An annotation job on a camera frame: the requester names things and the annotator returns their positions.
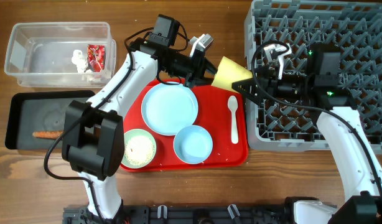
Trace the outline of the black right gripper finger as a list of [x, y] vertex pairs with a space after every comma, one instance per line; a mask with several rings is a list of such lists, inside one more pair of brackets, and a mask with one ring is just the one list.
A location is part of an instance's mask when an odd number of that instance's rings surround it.
[[240, 80], [237, 82], [233, 82], [231, 87], [234, 91], [238, 92], [242, 96], [257, 96], [258, 95], [258, 87], [254, 78], [249, 78], [245, 80]]
[[258, 106], [263, 102], [263, 97], [257, 93], [242, 93], [241, 95]]

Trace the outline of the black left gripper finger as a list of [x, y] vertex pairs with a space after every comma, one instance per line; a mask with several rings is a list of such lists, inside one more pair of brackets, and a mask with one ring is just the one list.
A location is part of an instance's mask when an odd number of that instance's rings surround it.
[[207, 77], [186, 77], [184, 87], [193, 88], [195, 86], [211, 85], [213, 78]]
[[209, 59], [205, 58], [204, 59], [204, 67], [205, 67], [205, 71], [208, 72], [209, 74], [212, 74], [213, 76], [215, 76], [217, 74], [217, 67], [214, 66], [214, 64], [211, 63], [211, 61], [209, 61]]

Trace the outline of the yellow plastic cup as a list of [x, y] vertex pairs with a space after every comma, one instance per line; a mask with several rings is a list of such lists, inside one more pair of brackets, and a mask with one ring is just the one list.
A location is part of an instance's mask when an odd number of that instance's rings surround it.
[[252, 73], [236, 62], [227, 57], [223, 57], [218, 66], [218, 70], [212, 81], [212, 86], [220, 88], [222, 90], [232, 91], [232, 84], [234, 82], [247, 80], [252, 78]]

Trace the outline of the light blue plate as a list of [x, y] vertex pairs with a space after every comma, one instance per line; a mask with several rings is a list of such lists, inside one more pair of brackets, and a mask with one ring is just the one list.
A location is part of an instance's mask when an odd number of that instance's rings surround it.
[[144, 96], [141, 114], [152, 131], [163, 136], [174, 136], [181, 129], [193, 125], [197, 119], [197, 97], [182, 85], [158, 84]]

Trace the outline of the light blue bowl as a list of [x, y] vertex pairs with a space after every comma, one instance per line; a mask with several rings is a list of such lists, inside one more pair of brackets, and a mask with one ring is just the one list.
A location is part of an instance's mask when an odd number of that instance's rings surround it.
[[213, 139], [210, 133], [197, 125], [181, 129], [174, 137], [175, 155], [186, 164], [205, 162], [213, 150]]

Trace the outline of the green bowl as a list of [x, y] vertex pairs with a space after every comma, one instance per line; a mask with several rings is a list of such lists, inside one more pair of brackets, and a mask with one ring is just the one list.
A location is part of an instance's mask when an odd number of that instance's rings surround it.
[[144, 129], [124, 133], [124, 156], [121, 164], [129, 169], [140, 169], [152, 162], [157, 146], [152, 134]]

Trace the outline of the red snack wrapper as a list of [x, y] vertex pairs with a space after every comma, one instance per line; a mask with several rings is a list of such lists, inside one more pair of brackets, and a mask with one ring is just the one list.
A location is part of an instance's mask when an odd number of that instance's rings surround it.
[[105, 69], [105, 55], [104, 45], [88, 45], [87, 60], [92, 72], [101, 72]]

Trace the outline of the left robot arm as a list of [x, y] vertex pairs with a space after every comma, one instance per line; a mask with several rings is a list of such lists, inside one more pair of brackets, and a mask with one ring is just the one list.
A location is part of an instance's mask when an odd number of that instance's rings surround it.
[[47, 149], [44, 170], [54, 179], [66, 180], [50, 171], [49, 157], [58, 143], [62, 144], [62, 158], [77, 172], [71, 180], [85, 184], [88, 205], [65, 208], [64, 223], [126, 223], [123, 200], [117, 190], [115, 173], [124, 156], [123, 120], [140, 92], [161, 71], [184, 81], [193, 88], [209, 85], [217, 68], [206, 58], [212, 45], [208, 34], [188, 38], [190, 55], [173, 49], [183, 25], [160, 14], [154, 27], [142, 30], [145, 37], [135, 33], [125, 39], [126, 60], [113, 78], [86, 102], [72, 101], [65, 113], [63, 133]]

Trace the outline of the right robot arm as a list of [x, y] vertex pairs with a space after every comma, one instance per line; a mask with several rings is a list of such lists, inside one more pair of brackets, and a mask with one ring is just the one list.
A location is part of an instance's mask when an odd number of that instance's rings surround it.
[[317, 199], [292, 199], [293, 223], [382, 223], [382, 167], [360, 122], [351, 93], [337, 88], [340, 49], [333, 44], [310, 45], [306, 76], [301, 81], [282, 78], [283, 57], [288, 45], [277, 40], [261, 44], [253, 54], [263, 52], [267, 64], [252, 65], [245, 78], [233, 81], [233, 90], [254, 103], [263, 99], [283, 103], [284, 98], [300, 98], [300, 109], [316, 120], [319, 132], [331, 150], [343, 184], [345, 203], [333, 208]]

